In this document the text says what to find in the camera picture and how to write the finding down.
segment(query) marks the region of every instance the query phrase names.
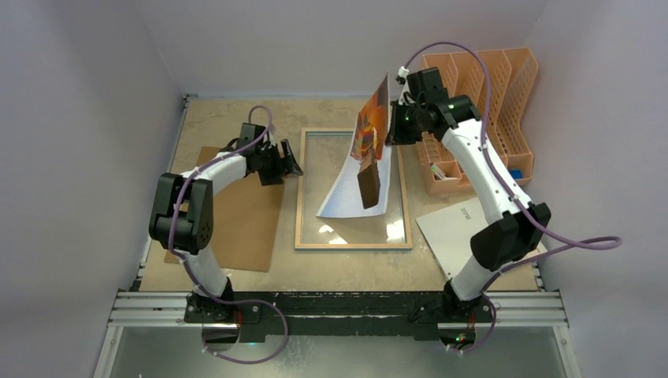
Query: gray floor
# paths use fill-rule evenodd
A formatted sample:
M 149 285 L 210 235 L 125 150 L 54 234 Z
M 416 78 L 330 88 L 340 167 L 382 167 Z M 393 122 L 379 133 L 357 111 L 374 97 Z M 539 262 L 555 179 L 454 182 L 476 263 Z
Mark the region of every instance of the gray floor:
M 286 350 L 260 365 L 235 365 L 201 353 L 198 328 L 126 328 L 112 377 L 566 377 L 551 328 L 497 328 L 488 344 L 460 358 L 440 342 L 407 337 L 293 336 Z M 239 344 L 226 352 L 256 359 L 267 343 Z

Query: orange artwork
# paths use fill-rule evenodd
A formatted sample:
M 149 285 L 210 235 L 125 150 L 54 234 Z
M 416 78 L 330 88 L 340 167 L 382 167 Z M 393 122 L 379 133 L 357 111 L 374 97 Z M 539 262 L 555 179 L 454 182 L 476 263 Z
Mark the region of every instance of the orange artwork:
M 357 124 L 354 132 L 351 156 L 358 161 L 372 150 L 376 152 L 376 159 L 383 157 L 385 137 L 388 134 L 388 75 L 373 92 L 369 101 L 357 115 Z

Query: brown board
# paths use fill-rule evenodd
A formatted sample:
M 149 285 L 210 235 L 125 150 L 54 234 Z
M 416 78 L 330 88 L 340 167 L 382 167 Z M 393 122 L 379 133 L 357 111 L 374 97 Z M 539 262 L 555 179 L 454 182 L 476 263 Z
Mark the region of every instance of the brown board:
M 201 165 L 219 147 L 202 147 Z M 257 173 L 237 180 L 213 197 L 213 254 L 221 268 L 268 272 L 284 185 L 263 187 Z M 165 262 L 178 263 L 170 253 Z

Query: white wall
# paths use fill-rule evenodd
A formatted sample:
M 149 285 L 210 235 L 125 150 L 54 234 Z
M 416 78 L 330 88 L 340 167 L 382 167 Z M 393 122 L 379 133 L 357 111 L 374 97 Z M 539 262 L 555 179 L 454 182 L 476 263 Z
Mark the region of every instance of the white wall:
M 668 369 L 666 19 L 665 0 L 551 0 L 528 39 L 540 63 L 522 126 L 536 151 L 529 193 L 563 235 L 625 240 L 542 264 L 586 377 Z
M 523 43 L 546 3 L 138 0 L 168 70 L 202 95 L 366 95 L 427 43 Z
M 2 2 L 0 51 L 0 376 L 91 376 L 180 93 L 128 0 Z

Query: cable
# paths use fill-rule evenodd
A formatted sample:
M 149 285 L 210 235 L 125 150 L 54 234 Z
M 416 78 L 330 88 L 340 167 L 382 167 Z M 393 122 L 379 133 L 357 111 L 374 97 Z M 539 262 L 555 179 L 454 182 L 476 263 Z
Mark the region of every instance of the cable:
M 180 209 L 181 208 L 181 204 L 184 201 L 186 190 L 190 186 L 190 183 L 192 182 L 192 180 L 194 180 L 195 177 L 197 177 L 197 175 L 199 175 L 201 172 L 204 172 L 206 169 L 208 169 L 212 165 L 217 164 L 220 161 L 223 161 L 223 160 L 225 160 L 227 158 L 230 158 L 234 155 L 240 154 L 240 153 L 244 152 L 245 150 L 250 149 L 251 147 L 254 147 L 257 143 L 261 142 L 269 134 L 270 129 L 273 129 L 272 114 L 271 114 L 271 111 L 269 110 L 269 108 L 267 108 L 266 106 L 264 106 L 264 105 L 253 106 L 250 109 L 250 112 L 248 113 L 248 123 L 251 122 L 251 117 L 253 115 L 253 112 L 256 109 L 265 110 L 267 112 L 267 116 L 269 117 L 269 120 L 267 121 L 267 127 L 262 131 L 260 136 L 258 136 L 255 140 L 253 140 L 252 142 L 250 142 L 246 146 L 243 146 L 243 147 L 239 148 L 238 150 L 234 150 L 234 151 L 230 152 L 229 154 L 225 154 L 223 156 L 215 157 L 214 159 L 211 159 L 210 161 L 204 163 L 203 165 L 200 165 L 199 167 L 195 168 L 192 171 L 192 173 L 184 181 L 184 185 L 181 187 L 181 190 L 179 191 L 179 195 L 176 198 L 176 203 L 174 204 L 174 209 Z M 171 254 L 173 254 L 174 256 L 176 256 L 177 258 L 179 258 L 181 261 L 184 262 L 184 268 L 186 269 L 186 273 L 188 274 L 188 276 L 192 280 L 193 284 L 195 284 L 195 286 L 198 287 L 199 290 L 202 291 L 202 293 L 204 293 L 207 297 L 209 297 L 209 299 L 211 299 L 212 301 L 214 301 L 216 303 L 220 303 L 222 305 L 242 305 L 242 304 L 247 304 L 247 303 L 257 303 L 257 304 L 261 304 L 261 305 L 266 305 L 266 306 L 270 307 L 271 309 L 273 309 L 274 311 L 276 311 L 276 313 L 280 317 L 280 320 L 283 322 L 283 330 L 284 330 L 283 341 L 281 342 L 281 344 L 278 346 L 278 348 L 273 353 L 271 353 L 269 356 L 267 356 L 265 358 L 260 358 L 259 360 L 245 361 L 245 360 L 239 360 L 239 359 L 236 359 L 236 358 L 228 357 L 228 356 L 225 356 L 223 354 L 219 354 L 218 352 L 215 352 L 215 351 L 211 350 L 206 345 L 206 341 L 202 337 L 202 343 L 204 344 L 204 350 L 209 352 L 214 357 L 222 358 L 226 361 L 234 362 L 236 364 L 241 364 L 241 365 L 261 364 L 262 362 L 269 361 L 272 358 L 279 355 L 280 352 L 282 352 L 283 349 L 285 349 L 285 347 L 288 344 L 288 340 L 289 340 L 288 321 L 285 319 L 285 315 L 283 315 L 283 313 L 274 304 L 269 303 L 267 301 L 263 301 L 261 299 L 244 299 L 244 300 L 241 300 L 241 301 L 225 301 L 224 299 L 220 299 L 220 298 L 216 297 L 215 295 L 213 295 L 213 293 L 208 291 L 206 289 L 206 287 L 204 287 L 202 285 L 202 283 L 197 279 L 195 274 L 192 272 L 192 269 L 191 269 L 190 265 L 188 264 L 188 260 L 186 259 L 185 254 L 182 254 L 180 252 L 176 252 L 174 250 L 174 234 L 176 233 L 176 220 L 178 218 L 177 215 L 178 214 L 175 213 L 174 217 L 172 217 L 172 224 L 171 224 L 171 227 L 169 228 L 169 239 L 168 239 L 168 246 L 167 247 L 168 247 L 169 252 Z
M 621 246 L 623 243 L 622 238 L 619 236 L 611 235 L 611 236 L 600 236 L 596 238 L 590 238 L 590 239 L 584 239 L 581 241 L 575 241 L 568 239 L 564 236 L 561 236 L 551 230 L 548 230 L 545 228 L 542 224 L 538 223 L 538 221 L 531 215 L 529 210 L 524 207 L 524 205 L 519 201 L 519 199 L 515 196 L 515 193 L 513 192 L 513 189 L 506 183 L 506 181 L 501 177 L 501 174 L 499 171 L 496 170 L 496 167 L 492 164 L 492 159 L 489 156 L 489 150 L 488 150 L 488 140 L 487 140 L 487 126 L 489 122 L 489 107 L 490 107 L 490 99 L 492 98 L 492 81 L 490 80 L 489 76 L 489 71 L 487 70 L 487 65 L 484 63 L 482 58 L 478 54 L 475 53 L 475 51 L 469 49 L 466 46 L 463 46 L 459 43 L 454 43 L 454 42 L 435 42 L 435 43 L 430 43 L 429 45 L 421 48 L 418 50 L 413 56 L 410 57 L 410 59 L 406 62 L 406 65 L 404 65 L 404 68 L 408 68 L 410 63 L 415 59 L 416 56 L 418 56 L 420 53 L 423 51 L 427 50 L 430 47 L 438 46 L 438 45 L 448 45 L 448 46 L 456 46 L 459 47 L 460 49 L 466 50 L 469 52 L 473 57 L 476 58 L 476 61 L 480 66 L 482 67 L 482 71 L 484 74 L 484 82 L 485 82 L 485 98 L 484 98 L 484 112 L 483 112 L 483 117 L 482 117 L 482 126 L 481 126 L 481 149 L 482 153 L 484 156 L 485 161 L 487 162 L 487 165 L 489 167 L 489 170 L 492 171 L 492 174 L 494 177 L 499 181 L 499 184 L 501 187 L 503 187 L 503 190 L 506 191 L 508 196 L 513 199 L 514 204 L 522 211 L 524 216 L 529 220 L 529 222 L 536 227 L 537 229 L 541 230 L 545 235 L 550 236 L 553 239 L 556 239 L 562 243 L 565 243 L 564 246 L 560 246 L 558 248 L 549 250 L 547 252 L 544 252 L 542 254 L 538 254 L 537 256 L 534 256 L 532 258 L 527 258 L 525 260 L 521 260 L 509 265 L 504 266 L 501 268 L 496 274 L 494 274 L 489 281 L 483 286 L 481 294 L 484 296 L 484 298 L 490 303 L 491 309 L 492 310 L 492 326 L 489 328 L 489 331 L 485 334 L 483 339 L 479 342 L 470 347 L 469 349 L 466 350 L 466 352 L 470 352 L 472 350 L 477 349 L 482 343 L 484 343 L 488 336 L 492 333 L 492 330 L 494 329 L 494 324 L 496 323 L 496 310 L 492 303 L 489 301 L 489 297 L 484 293 L 491 285 L 492 283 L 501 276 L 501 274 L 508 272 L 511 269 L 515 269 L 520 265 L 528 264 L 533 261 L 537 261 L 538 259 L 541 258 L 546 258 L 547 256 L 551 256 L 553 254 L 557 254 L 559 252 L 563 252 L 564 250 L 569 250 L 574 247 L 579 247 L 583 248 L 586 250 L 611 250 L 613 248 L 617 248 L 618 246 Z

